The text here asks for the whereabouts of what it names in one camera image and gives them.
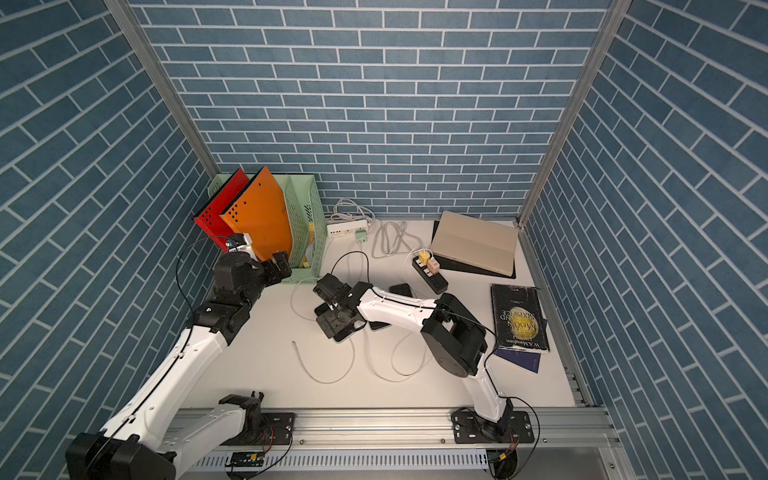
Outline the phone with pink case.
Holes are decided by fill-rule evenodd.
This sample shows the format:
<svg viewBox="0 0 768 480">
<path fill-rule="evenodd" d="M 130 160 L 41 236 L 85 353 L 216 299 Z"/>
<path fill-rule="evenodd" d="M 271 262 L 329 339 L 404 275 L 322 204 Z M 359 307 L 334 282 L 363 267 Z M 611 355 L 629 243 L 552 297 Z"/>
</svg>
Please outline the phone with pink case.
<svg viewBox="0 0 768 480">
<path fill-rule="evenodd" d="M 389 287 L 388 292 L 401 295 L 404 297 L 409 297 L 409 298 L 413 297 L 413 291 L 411 289 L 411 286 L 408 283 L 400 283 L 400 284 L 392 285 Z M 372 331 L 378 331 L 378 330 L 390 327 L 390 324 L 386 322 L 380 322 L 380 321 L 371 321 L 369 323 L 369 327 Z"/>
</svg>

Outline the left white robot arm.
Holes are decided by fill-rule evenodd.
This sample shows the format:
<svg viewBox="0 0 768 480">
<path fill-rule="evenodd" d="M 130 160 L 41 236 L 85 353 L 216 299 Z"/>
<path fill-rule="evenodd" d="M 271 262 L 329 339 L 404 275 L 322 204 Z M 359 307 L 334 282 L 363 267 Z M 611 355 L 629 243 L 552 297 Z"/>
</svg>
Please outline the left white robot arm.
<svg viewBox="0 0 768 480">
<path fill-rule="evenodd" d="M 172 438 L 171 421 L 198 380 L 230 346 L 264 289 L 291 274 L 288 256 L 260 261 L 245 251 L 222 255 L 214 267 L 214 295 L 139 391 L 96 433 L 76 436 L 65 453 L 72 479 L 178 479 L 216 447 L 260 441 L 271 432 L 263 396 L 228 394 L 202 419 Z"/>
</svg>

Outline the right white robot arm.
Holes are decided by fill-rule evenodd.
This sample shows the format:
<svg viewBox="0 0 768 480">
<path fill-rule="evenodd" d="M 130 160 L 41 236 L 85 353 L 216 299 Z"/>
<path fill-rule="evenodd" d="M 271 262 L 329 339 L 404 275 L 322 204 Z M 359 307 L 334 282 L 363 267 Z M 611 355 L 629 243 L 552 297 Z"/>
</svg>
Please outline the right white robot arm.
<svg viewBox="0 0 768 480">
<path fill-rule="evenodd" d="M 331 274 L 320 278 L 313 292 L 322 300 L 315 314 L 326 337 L 341 342 L 359 325 L 371 322 L 418 332 L 437 364 L 463 380 L 478 416 L 499 423 L 512 410 L 492 385 L 484 365 L 490 353 L 489 329 L 455 296 L 411 298 L 367 282 L 350 286 Z"/>
</svg>

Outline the orange folder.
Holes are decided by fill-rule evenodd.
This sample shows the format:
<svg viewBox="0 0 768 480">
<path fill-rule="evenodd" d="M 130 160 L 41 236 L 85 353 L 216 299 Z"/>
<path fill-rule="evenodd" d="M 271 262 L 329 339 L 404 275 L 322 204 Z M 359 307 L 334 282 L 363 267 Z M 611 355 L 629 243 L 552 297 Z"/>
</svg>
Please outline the orange folder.
<svg viewBox="0 0 768 480">
<path fill-rule="evenodd" d="M 278 252 L 291 253 L 292 234 L 283 191 L 266 166 L 230 201 L 220 218 L 235 233 L 250 236 L 251 248 L 261 261 Z"/>
</svg>

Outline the white power strip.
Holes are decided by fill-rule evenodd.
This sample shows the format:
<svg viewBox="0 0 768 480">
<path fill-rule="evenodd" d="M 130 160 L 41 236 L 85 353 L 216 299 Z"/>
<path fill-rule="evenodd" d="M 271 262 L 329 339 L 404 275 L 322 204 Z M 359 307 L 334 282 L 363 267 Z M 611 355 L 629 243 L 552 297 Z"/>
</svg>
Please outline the white power strip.
<svg viewBox="0 0 768 480">
<path fill-rule="evenodd" d="M 364 219 L 331 223 L 327 225 L 327 234 L 331 238 L 349 235 L 355 236 L 359 231 L 367 232 L 368 227 L 369 222 Z"/>
</svg>

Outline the green file organizer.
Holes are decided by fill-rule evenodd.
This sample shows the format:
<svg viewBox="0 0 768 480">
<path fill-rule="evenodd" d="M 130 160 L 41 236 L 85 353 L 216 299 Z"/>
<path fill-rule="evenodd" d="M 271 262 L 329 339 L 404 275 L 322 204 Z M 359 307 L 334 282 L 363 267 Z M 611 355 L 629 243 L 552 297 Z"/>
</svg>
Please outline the green file organizer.
<svg viewBox="0 0 768 480">
<path fill-rule="evenodd" d="M 284 194 L 293 236 L 292 275 L 284 283 L 308 282 L 320 273 L 328 240 L 317 182 L 311 174 L 275 174 L 274 178 Z"/>
</svg>

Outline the red folder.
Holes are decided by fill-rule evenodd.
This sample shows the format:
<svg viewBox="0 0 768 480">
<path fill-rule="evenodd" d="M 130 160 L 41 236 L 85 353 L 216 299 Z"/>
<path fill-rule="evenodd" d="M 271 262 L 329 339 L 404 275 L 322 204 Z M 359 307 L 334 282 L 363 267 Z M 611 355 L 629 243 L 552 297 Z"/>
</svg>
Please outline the red folder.
<svg viewBox="0 0 768 480">
<path fill-rule="evenodd" d="M 235 232 L 222 218 L 221 214 L 229 207 L 249 184 L 249 177 L 242 169 L 232 174 L 195 214 L 194 222 L 224 252 L 227 252 L 225 240 Z"/>
</svg>

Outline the yellow charger plug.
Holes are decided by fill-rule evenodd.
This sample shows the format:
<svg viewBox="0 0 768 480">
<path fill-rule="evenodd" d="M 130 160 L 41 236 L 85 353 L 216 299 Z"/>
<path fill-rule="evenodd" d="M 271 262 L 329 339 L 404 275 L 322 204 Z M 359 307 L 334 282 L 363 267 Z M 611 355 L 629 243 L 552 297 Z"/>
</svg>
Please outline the yellow charger plug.
<svg viewBox="0 0 768 480">
<path fill-rule="evenodd" d="M 427 265 L 431 258 L 431 253 L 428 250 L 420 250 L 418 252 L 418 259 L 422 265 Z"/>
</svg>

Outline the pink charger plug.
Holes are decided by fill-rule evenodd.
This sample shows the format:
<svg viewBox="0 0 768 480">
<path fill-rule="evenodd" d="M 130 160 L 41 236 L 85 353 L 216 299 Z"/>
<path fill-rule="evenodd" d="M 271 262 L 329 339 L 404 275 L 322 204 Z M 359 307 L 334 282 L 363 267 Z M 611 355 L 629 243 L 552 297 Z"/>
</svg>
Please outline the pink charger plug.
<svg viewBox="0 0 768 480">
<path fill-rule="evenodd" d="M 431 257 L 426 268 L 431 274 L 437 274 L 440 270 L 440 264 L 435 257 Z"/>
</svg>

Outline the black power strip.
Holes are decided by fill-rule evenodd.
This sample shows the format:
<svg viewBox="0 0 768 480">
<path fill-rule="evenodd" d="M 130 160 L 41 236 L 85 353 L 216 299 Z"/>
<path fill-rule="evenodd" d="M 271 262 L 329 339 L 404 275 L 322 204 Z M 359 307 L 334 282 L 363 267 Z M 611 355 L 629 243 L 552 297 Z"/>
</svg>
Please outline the black power strip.
<svg viewBox="0 0 768 480">
<path fill-rule="evenodd" d="M 435 294 L 447 291 L 449 283 L 440 273 L 440 264 L 430 251 L 419 250 L 412 259 L 412 266 Z"/>
</svg>

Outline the beige notebook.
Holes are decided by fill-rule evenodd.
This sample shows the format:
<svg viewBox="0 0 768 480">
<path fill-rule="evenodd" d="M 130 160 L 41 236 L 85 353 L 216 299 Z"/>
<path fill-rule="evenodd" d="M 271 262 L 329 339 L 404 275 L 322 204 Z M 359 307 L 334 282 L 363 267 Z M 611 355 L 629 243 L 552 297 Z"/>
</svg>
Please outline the beige notebook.
<svg viewBox="0 0 768 480">
<path fill-rule="evenodd" d="M 453 212 L 444 212 L 430 249 L 440 257 L 511 277 L 519 229 Z"/>
</svg>

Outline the black book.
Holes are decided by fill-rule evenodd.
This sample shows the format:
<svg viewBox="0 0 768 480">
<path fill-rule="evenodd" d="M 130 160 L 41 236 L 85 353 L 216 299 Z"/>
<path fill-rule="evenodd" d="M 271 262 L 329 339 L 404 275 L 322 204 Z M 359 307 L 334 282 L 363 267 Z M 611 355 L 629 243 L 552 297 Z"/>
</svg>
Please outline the black book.
<svg viewBox="0 0 768 480">
<path fill-rule="evenodd" d="M 492 284 L 492 313 L 497 344 L 503 350 L 550 350 L 547 321 L 535 287 Z"/>
</svg>

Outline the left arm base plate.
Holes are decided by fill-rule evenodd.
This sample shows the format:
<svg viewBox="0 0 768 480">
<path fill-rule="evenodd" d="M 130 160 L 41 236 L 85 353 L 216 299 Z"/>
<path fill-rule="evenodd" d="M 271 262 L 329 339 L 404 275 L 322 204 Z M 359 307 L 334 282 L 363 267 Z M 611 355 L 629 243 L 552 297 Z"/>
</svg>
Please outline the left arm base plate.
<svg viewBox="0 0 768 480">
<path fill-rule="evenodd" d="M 296 414 L 294 412 L 262 412 L 255 425 L 245 426 L 223 446 L 287 446 L 291 442 Z"/>
</svg>

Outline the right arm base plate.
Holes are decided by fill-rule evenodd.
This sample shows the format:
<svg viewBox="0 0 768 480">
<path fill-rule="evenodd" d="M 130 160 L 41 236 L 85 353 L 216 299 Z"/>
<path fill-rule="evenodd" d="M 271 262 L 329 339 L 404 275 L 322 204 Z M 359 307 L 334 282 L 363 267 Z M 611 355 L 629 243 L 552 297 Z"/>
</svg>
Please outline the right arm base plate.
<svg viewBox="0 0 768 480">
<path fill-rule="evenodd" d="M 462 408 L 450 414 L 456 444 L 533 444 L 536 437 L 529 414 L 515 410 L 499 422 L 490 422 Z"/>
</svg>

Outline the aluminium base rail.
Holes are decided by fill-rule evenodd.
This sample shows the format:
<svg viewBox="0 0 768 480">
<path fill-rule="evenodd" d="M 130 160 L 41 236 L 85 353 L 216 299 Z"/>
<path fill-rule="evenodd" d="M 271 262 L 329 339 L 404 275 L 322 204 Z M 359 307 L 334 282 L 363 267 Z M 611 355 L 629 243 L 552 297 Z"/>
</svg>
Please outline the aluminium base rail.
<svg viewBox="0 0 768 480">
<path fill-rule="evenodd" d="M 458 448 L 450 414 L 462 408 L 299 409 L 291 442 L 299 449 L 428 449 Z M 618 434 L 603 408 L 544 407 L 520 409 L 534 425 L 530 447 L 614 448 Z M 142 444 L 160 453 L 197 451 L 205 456 L 243 428 L 245 411 L 235 405 L 219 405 L 210 411 L 183 409 L 157 438 L 141 433 Z"/>
</svg>

